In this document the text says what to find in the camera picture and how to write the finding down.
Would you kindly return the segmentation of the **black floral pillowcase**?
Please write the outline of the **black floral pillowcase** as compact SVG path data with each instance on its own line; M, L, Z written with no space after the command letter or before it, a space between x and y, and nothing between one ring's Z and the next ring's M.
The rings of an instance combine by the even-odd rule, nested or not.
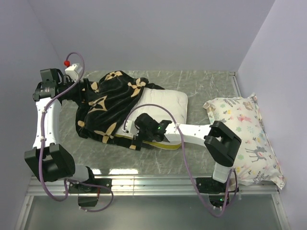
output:
M87 99L78 103L76 111L78 136L137 150L130 139L115 134L146 88L162 89L147 78L136 79L121 70L106 74L98 82L86 83L83 90Z

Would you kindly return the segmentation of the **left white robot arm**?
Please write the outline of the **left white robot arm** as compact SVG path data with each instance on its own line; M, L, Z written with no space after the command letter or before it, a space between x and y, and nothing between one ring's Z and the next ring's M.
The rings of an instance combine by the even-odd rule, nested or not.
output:
M88 166L77 165L73 157L59 141L59 115L62 101L72 100L76 103L84 98L83 81L65 93L81 76L84 69L81 64L72 64L62 73L59 69L40 71L41 82L33 94L37 109L36 138L32 150L26 151L24 159L32 173L38 178L43 175L45 182L54 182L65 178L80 182L80 188L86 193L96 189L96 179Z

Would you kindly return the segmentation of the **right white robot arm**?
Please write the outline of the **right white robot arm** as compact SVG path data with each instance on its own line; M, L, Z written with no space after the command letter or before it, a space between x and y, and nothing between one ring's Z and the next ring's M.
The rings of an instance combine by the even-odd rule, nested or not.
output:
M205 147L215 161L211 185L221 192L228 186L228 175L234 165L241 138L221 121L211 125L187 125L170 120L155 121L148 114L126 121L125 132L131 133L139 144L142 141L167 144L190 143Z

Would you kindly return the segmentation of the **white pillow yellow edge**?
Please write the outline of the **white pillow yellow edge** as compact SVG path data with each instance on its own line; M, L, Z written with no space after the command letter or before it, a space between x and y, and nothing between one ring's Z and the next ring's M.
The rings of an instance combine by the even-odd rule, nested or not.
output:
M157 90L144 88L142 96L137 104L134 106L141 106L144 104L156 104L166 110L168 110L171 115L175 118L177 123L186 124L187 121L187 111L188 111L188 97L185 93L174 91L174 90ZM144 106L136 109L129 116L128 120L134 121L142 113L147 113L157 122L162 120L172 120L170 115L161 108L155 106ZM118 138L128 138L132 139L133 135L131 133L125 133L123 131L123 125L117 130L115 137ZM146 147L153 146L164 150L177 150L181 147L181 141L175 142L149 142L144 140L143 143Z

